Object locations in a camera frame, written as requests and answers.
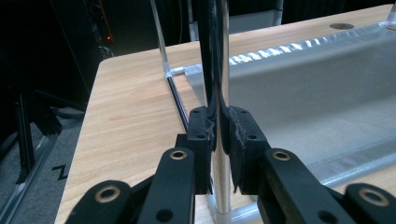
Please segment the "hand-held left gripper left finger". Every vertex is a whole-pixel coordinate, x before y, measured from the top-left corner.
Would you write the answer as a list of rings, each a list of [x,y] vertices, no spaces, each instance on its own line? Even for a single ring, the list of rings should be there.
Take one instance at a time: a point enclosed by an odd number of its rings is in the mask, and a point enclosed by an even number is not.
[[[195,193],[211,193],[211,153],[214,148],[214,123],[208,118],[207,107],[199,106],[190,112],[188,129],[179,134],[176,147],[185,147],[194,153]]]

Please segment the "metal floor rail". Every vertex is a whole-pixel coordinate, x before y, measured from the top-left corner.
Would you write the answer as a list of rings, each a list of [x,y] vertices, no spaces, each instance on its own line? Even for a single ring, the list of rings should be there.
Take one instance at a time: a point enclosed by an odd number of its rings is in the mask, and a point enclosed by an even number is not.
[[[43,136],[35,148],[36,164],[22,183],[16,185],[0,211],[0,224],[14,224],[29,189],[35,183],[58,138],[58,134]]]

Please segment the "dark computer tower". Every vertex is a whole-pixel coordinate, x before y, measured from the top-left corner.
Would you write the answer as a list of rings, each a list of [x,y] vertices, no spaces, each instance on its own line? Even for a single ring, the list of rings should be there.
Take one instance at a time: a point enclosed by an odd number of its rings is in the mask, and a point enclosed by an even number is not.
[[[83,4],[102,58],[113,57],[113,36],[109,29],[102,0],[83,0]]]

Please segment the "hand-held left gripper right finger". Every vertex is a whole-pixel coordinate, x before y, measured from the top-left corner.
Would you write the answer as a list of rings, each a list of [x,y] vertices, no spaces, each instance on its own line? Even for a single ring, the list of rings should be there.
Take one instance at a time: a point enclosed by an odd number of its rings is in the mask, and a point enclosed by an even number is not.
[[[229,158],[234,189],[240,189],[244,195],[260,195],[265,187],[260,163],[270,145],[246,109],[231,106],[229,125]]]

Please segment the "two-tier metal rack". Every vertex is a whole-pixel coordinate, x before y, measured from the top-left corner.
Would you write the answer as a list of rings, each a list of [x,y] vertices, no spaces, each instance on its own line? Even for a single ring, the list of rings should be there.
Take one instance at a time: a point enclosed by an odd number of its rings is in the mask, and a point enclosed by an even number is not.
[[[199,85],[214,123],[211,193],[218,221],[237,215],[231,106],[246,109],[270,147],[255,197],[264,224],[396,224],[396,196],[371,184],[332,185],[396,162],[396,5],[386,20],[335,35],[231,56],[228,0],[198,0]],[[195,190],[194,153],[175,147],[161,167]]]

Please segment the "black metal stand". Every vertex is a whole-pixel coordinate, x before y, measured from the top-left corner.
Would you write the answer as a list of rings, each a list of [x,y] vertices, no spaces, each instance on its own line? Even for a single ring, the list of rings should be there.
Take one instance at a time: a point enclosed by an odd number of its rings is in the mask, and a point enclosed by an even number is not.
[[[42,102],[34,91],[20,91],[15,103],[17,121],[17,138],[20,150],[21,170],[17,183],[24,183],[30,173],[33,172],[37,160],[35,158],[31,123],[45,136],[60,134],[63,125],[58,120],[81,119],[85,113],[80,110],[75,112],[63,112],[59,108],[51,107]]]

